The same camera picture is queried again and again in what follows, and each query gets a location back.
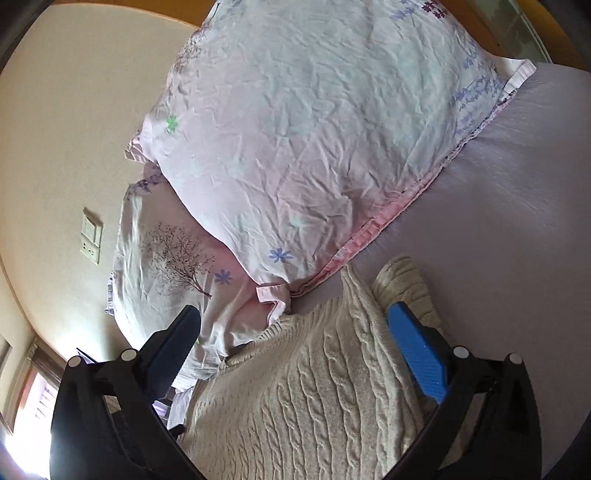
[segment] cable knit pattern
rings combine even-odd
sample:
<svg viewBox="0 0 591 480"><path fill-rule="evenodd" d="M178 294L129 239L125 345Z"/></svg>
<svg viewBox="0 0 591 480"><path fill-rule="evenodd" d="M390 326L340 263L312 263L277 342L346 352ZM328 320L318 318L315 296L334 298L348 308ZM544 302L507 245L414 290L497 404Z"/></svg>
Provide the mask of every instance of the cable knit pattern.
<svg viewBox="0 0 591 480"><path fill-rule="evenodd" d="M440 327L409 258L370 289L282 316L194 391L179 443L209 480L382 478L423 427L413 378L384 312L404 300Z"/></svg>

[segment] lavender bed sheet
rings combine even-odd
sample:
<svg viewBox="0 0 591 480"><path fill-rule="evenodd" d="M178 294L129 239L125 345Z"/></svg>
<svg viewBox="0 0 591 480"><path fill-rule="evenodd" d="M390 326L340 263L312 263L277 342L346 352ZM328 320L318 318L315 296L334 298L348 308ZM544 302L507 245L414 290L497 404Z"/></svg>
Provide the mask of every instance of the lavender bed sheet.
<svg viewBox="0 0 591 480"><path fill-rule="evenodd" d="M407 254L450 340L520 353L534 387L543 470L591 409L591 74L551 64L353 264L367 281ZM335 275L294 313L342 291Z"/></svg>

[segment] electrical outlet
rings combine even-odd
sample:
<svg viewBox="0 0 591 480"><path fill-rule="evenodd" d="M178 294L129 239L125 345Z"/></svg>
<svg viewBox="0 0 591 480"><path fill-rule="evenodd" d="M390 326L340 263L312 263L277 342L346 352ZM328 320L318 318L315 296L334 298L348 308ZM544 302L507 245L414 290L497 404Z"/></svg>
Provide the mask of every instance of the electrical outlet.
<svg viewBox="0 0 591 480"><path fill-rule="evenodd" d="M84 235L80 235L80 251L84 253L97 265L99 264L100 247L88 240Z"/></svg>

